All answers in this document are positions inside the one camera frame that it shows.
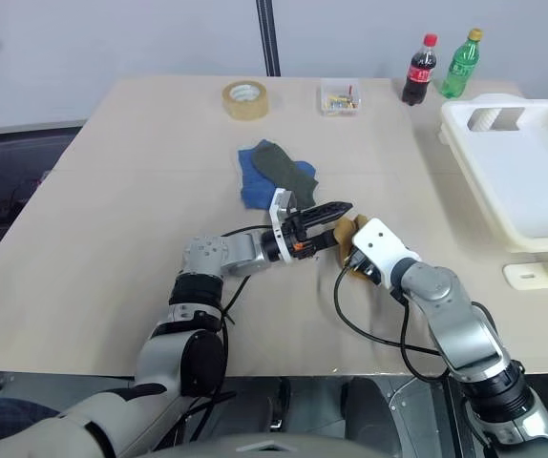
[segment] white wall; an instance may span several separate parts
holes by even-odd
[[[435,77],[473,27],[484,30],[476,78],[508,79],[548,98],[548,1],[274,0],[281,73],[404,77],[425,32],[439,35]]]
[[[475,77],[548,98],[548,1],[273,3],[283,75],[403,77],[433,31],[443,77],[478,26]],[[264,74],[254,0],[0,0],[0,127],[86,118],[145,73]]]
[[[0,0],[0,127],[87,118],[145,73],[265,74],[254,0]]]

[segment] table surface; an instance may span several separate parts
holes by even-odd
[[[454,270],[492,311],[504,343],[530,372],[548,372],[548,290],[516,291],[448,147],[443,98],[408,107],[401,83],[361,80],[355,117],[318,111],[318,79],[254,78],[268,90],[263,119],[231,119],[221,89],[241,79],[153,76],[117,83],[0,244],[0,370],[132,375],[137,353],[166,312],[185,243],[266,222],[240,200],[237,151],[262,138],[317,170],[317,202],[382,219],[425,261]],[[475,81],[466,98],[518,94]],[[229,375],[406,373],[398,350],[353,334],[337,318],[336,249],[255,275],[232,316]],[[224,300],[239,281],[228,279]],[[398,339],[402,310],[385,291],[349,278],[341,304],[370,332]],[[428,344],[411,315],[409,342]],[[412,355],[423,371],[438,358]]]

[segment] dish rack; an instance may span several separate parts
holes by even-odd
[[[447,102],[450,145],[489,226],[510,252],[548,253],[548,100],[484,94]],[[503,268],[515,289],[548,288],[548,261]]]

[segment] tape roll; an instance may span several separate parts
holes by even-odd
[[[250,121],[267,114],[267,91],[257,81],[238,81],[223,89],[223,107],[234,119]]]

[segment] green cloth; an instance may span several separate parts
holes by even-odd
[[[319,182],[302,172],[283,148],[276,143],[265,142],[255,149],[251,157],[253,166],[276,187],[293,191],[298,210],[315,205],[312,193]]]

